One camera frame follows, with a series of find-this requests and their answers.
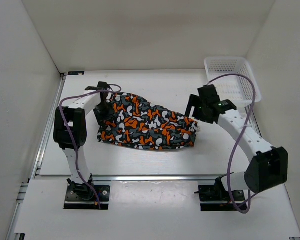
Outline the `orange camouflage shorts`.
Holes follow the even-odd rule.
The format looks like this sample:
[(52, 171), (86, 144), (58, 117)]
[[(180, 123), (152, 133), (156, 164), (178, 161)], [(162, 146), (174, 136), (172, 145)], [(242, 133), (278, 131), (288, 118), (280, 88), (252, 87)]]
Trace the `orange camouflage shorts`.
[(132, 93), (116, 93), (106, 102), (113, 112), (99, 125), (99, 142), (148, 151), (195, 146), (198, 122), (190, 117)]

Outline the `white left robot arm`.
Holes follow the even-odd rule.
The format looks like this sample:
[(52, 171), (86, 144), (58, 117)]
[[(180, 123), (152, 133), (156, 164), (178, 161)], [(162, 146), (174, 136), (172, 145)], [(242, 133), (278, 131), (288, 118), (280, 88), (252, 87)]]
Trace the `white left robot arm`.
[(67, 180), (72, 191), (85, 201), (100, 202), (88, 168), (84, 145), (88, 131), (86, 116), (96, 107), (107, 113), (109, 90), (88, 90), (82, 95), (63, 98), (55, 110), (53, 140), (64, 152), (71, 177)]

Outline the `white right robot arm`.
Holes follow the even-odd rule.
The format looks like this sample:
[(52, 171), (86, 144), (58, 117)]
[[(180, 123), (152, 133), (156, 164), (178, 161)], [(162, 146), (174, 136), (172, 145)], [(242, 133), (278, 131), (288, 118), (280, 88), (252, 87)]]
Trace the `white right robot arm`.
[(217, 124), (241, 148), (249, 165), (246, 171), (232, 173), (216, 179), (214, 193), (220, 200), (228, 199), (233, 191), (248, 190), (255, 194), (284, 184), (288, 180), (288, 152), (284, 147), (274, 147), (245, 122), (237, 107), (230, 100), (219, 97), (211, 100), (190, 95), (185, 115), (196, 120)]

